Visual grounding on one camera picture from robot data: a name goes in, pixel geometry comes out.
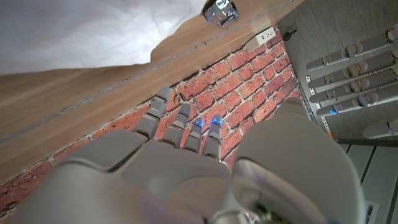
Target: robotic hand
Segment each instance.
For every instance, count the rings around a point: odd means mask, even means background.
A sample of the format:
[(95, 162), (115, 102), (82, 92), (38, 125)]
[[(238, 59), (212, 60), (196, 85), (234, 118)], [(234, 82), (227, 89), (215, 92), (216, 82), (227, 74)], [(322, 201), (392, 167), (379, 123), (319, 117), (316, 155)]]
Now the robotic hand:
[(221, 116), (202, 155), (197, 119), (183, 149), (183, 105), (153, 140), (170, 95), (163, 88), (132, 132), (108, 133), (55, 167), (11, 223), (363, 224), (359, 177), (345, 152), (304, 107), (286, 99), (243, 138), (231, 172), (220, 162)]

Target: electrical outlet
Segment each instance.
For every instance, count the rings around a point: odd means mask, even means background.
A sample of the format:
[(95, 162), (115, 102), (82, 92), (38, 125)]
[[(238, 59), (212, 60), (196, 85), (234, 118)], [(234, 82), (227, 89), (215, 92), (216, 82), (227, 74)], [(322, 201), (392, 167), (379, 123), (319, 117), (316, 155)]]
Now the electrical outlet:
[(273, 27), (270, 27), (249, 40), (249, 42), (245, 44), (246, 49), (250, 52), (274, 37), (276, 37), (275, 30)]

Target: metal bracket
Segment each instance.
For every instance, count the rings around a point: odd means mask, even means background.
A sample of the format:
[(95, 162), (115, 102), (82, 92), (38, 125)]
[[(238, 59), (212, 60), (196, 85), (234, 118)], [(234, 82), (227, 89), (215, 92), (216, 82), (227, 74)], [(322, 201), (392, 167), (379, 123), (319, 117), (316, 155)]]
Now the metal bracket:
[[(305, 77), (305, 80), (307, 81), (307, 83), (309, 83), (309, 82), (311, 81), (311, 77), (310, 77), (309, 75), (307, 75), (307, 76)], [(316, 94), (316, 91), (315, 91), (313, 88), (310, 89), (310, 92), (311, 92), (311, 95), (315, 95), (315, 94)], [(315, 103), (315, 105), (317, 106), (317, 109), (318, 109), (318, 110), (321, 108), (321, 104), (319, 104), (319, 102), (318, 102), (318, 103)], [(321, 116), (321, 119), (322, 119), (323, 125), (325, 126), (326, 131), (328, 132), (328, 134), (330, 135), (330, 137), (333, 138), (333, 135), (332, 135), (332, 133), (331, 133), (331, 131), (330, 131), (330, 128), (329, 128), (328, 121), (326, 120), (326, 118), (325, 118), (324, 116)]]

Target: white robotic finger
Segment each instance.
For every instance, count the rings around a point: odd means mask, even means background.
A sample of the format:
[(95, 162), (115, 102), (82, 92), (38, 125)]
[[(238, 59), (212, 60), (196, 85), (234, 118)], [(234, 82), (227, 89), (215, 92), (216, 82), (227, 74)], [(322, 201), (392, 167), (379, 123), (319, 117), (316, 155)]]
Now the white robotic finger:
[(376, 106), (398, 100), (398, 84), (380, 90), (359, 95), (356, 98), (342, 101), (333, 105), (322, 107), (317, 111), (318, 116), (329, 116), (361, 108)]
[(209, 134), (205, 143), (205, 148), (203, 149), (202, 155), (210, 156), (217, 160), (220, 160), (221, 156), (221, 125), (223, 121), (220, 115), (214, 116), (211, 120), (211, 126)]
[(393, 66), (396, 63), (397, 50), (392, 52), (384, 52), (377, 56), (366, 59), (362, 62), (350, 65), (347, 68), (338, 70), (329, 75), (311, 80), (308, 83), (309, 88), (318, 88), (331, 83), (340, 82), (349, 78), (354, 78), (359, 75), (364, 75), (369, 72), (374, 72), (382, 68)]
[(373, 123), (363, 131), (363, 136), (367, 139), (377, 139), (396, 135), (398, 135), (398, 119), (391, 122), (379, 121)]
[(364, 90), (370, 90), (375, 87), (387, 85), (394, 81), (396, 81), (396, 75), (392, 69), (388, 69), (383, 72), (352, 81), (345, 85), (335, 87), (331, 90), (317, 93), (315, 95), (312, 95), (309, 100), (311, 103), (330, 100), (340, 96), (359, 93)]
[(152, 139), (155, 136), (159, 121), (169, 100), (170, 92), (171, 89), (169, 87), (162, 87), (162, 89), (156, 94), (147, 113), (132, 130), (133, 132), (143, 134), (149, 139)]
[(183, 149), (187, 149), (196, 153), (199, 152), (202, 128), (203, 120), (201, 118), (197, 118), (193, 123), (191, 133), (188, 135), (184, 147), (182, 147)]
[(174, 147), (178, 147), (181, 142), (182, 134), (187, 124), (191, 107), (189, 104), (181, 106), (180, 112), (177, 114), (174, 122), (170, 125), (161, 141), (167, 142)]

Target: white cloth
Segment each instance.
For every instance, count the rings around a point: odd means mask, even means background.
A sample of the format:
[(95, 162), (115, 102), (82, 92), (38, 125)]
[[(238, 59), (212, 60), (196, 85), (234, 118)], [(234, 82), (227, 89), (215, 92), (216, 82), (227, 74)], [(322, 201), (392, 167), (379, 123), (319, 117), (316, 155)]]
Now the white cloth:
[(205, 0), (0, 2), (0, 75), (150, 62)]

